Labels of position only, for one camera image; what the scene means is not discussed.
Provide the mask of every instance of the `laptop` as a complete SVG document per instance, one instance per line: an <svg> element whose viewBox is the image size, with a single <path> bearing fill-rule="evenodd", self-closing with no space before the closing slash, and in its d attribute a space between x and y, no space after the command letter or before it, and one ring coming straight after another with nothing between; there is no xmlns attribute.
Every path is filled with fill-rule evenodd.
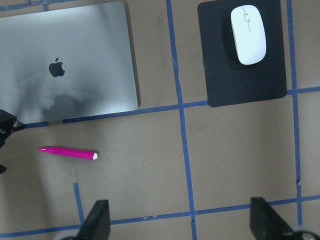
<svg viewBox="0 0 320 240"><path fill-rule="evenodd" d="M125 6L0 18L0 109L37 123L138 108Z"/></svg>

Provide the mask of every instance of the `computer mouse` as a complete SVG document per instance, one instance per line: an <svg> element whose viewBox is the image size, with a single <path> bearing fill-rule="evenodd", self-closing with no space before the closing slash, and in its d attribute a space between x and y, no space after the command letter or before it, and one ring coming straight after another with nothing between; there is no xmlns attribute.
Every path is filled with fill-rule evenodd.
<svg viewBox="0 0 320 240"><path fill-rule="evenodd" d="M266 55L267 44L259 10L253 5L236 7L231 12L231 25L240 63L251 65L260 62Z"/></svg>

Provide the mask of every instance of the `mouse pad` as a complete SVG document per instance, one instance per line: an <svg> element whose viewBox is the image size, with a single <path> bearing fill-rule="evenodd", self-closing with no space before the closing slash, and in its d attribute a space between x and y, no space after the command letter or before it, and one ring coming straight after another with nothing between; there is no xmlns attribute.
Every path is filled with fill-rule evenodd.
<svg viewBox="0 0 320 240"><path fill-rule="evenodd" d="M266 38L266 54L258 63L239 62L231 11L256 6ZM280 0L216 0L200 3L198 18L208 104L227 106L282 98L287 94Z"/></svg>

